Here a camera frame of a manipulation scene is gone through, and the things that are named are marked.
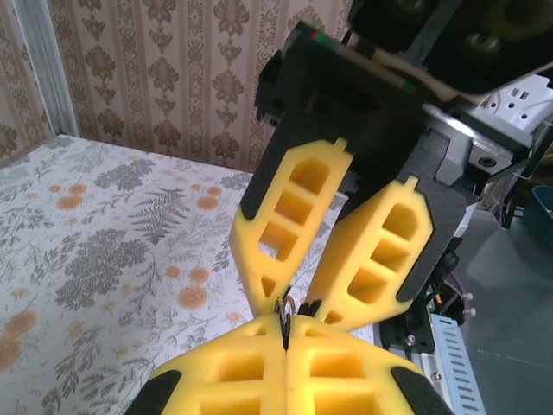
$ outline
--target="metal ring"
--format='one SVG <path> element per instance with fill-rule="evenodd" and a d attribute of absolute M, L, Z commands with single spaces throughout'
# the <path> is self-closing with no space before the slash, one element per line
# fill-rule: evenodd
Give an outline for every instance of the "metal ring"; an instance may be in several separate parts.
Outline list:
<path fill-rule="evenodd" d="M 284 301 L 280 297 L 277 297 L 275 300 L 275 312 L 280 314 L 280 319 L 283 322 L 286 321 L 286 309 Z"/>
<path fill-rule="evenodd" d="M 290 314 L 294 315 L 296 313 L 296 303 L 294 302 L 294 298 L 291 296 L 286 296 L 284 298 L 284 308 L 286 309 L 286 304 L 289 304 L 290 306 Z"/>

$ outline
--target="white wire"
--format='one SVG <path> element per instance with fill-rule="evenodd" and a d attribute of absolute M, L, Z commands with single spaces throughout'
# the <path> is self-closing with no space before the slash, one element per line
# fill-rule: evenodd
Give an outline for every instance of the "white wire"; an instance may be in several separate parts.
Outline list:
<path fill-rule="evenodd" d="M 525 180 L 530 180 L 533 176 L 533 175 L 530 175 L 529 177 L 524 177 L 524 176 L 520 175 L 519 173 L 512 173 L 512 175 L 515 176 L 515 177 L 520 177 L 521 179 L 525 179 Z"/>

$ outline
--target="gray floor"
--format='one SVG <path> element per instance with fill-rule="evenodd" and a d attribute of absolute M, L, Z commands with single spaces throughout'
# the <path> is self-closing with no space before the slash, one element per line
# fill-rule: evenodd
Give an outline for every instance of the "gray floor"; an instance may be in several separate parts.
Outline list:
<path fill-rule="evenodd" d="M 458 274 L 478 315 L 461 331 L 488 415 L 553 414 L 553 252 L 478 212 Z"/>

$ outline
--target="damask wallpaper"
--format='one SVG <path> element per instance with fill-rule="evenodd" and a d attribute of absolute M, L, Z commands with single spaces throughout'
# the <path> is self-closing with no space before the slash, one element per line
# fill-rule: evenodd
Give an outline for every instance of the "damask wallpaper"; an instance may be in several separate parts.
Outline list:
<path fill-rule="evenodd" d="M 27 47 L 10 0 L 0 1 L 0 166 L 50 136 Z"/>
<path fill-rule="evenodd" d="M 257 77 L 303 19 L 342 37 L 349 0 L 50 0 L 80 134 L 253 170 Z"/>

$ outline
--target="patterned bedsheet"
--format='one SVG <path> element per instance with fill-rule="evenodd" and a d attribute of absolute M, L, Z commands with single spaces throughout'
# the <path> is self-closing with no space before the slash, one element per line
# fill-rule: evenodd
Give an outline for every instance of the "patterned bedsheet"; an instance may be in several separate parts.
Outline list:
<path fill-rule="evenodd" d="M 0 415 L 122 413 L 156 366 L 249 321 L 228 233 L 250 177 L 66 136 L 0 170 Z"/>

